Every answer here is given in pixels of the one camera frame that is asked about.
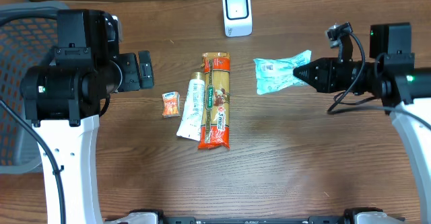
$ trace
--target light blue packet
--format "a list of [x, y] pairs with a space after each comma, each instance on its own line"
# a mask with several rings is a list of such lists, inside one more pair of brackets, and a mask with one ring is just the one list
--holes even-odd
[[277, 92], [292, 85], [306, 85], [305, 82], [294, 76], [294, 68], [303, 66], [310, 60], [310, 50], [288, 59], [254, 59], [257, 94]]

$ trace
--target white tube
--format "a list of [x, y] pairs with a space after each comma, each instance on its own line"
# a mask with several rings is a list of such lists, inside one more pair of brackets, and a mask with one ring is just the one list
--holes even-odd
[[193, 73], [187, 91], [186, 103], [184, 105], [183, 118], [180, 128], [176, 133], [179, 137], [185, 137], [200, 141], [201, 121], [203, 114], [203, 96], [205, 91], [205, 81], [203, 73]]

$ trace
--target snack packet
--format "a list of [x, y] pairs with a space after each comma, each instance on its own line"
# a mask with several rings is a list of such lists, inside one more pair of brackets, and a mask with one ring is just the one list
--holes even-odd
[[180, 116], [180, 94], [178, 92], [169, 92], [162, 94], [163, 97], [163, 117]]
[[202, 54], [205, 73], [205, 109], [199, 149], [229, 148], [229, 52]]

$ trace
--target brown tabletop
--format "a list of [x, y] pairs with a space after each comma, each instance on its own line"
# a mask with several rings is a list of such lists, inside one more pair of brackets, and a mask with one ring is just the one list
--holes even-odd
[[[112, 95], [100, 120], [104, 218], [140, 208], [171, 216], [288, 218], [379, 207], [419, 220], [409, 161], [388, 116], [328, 116], [333, 95], [311, 87], [258, 96], [253, 59], [307, 49], [312, 60], [335, 57], [324, 31], [346, 21], [368, 55], [371, 24], [411, 22], [416, 67], [431, 66], [431, 0], [253, 0], [253, 33], [241, 38], [224, 36], [221, 0], [72, 7], [117, 15], [121, 52], [149, 50], [154, 69], [153, 89]], [[230, 151], [198, 151], [197, 142], [176, 136], [180, 118], [162, 118], [162, 93], [178, 91], [183, 105], [190, 74], [201, 71], [201, 53], [209, 51], [232, 56]], [[42, 179], [0, 176], [0, 223], [46, 223]]]

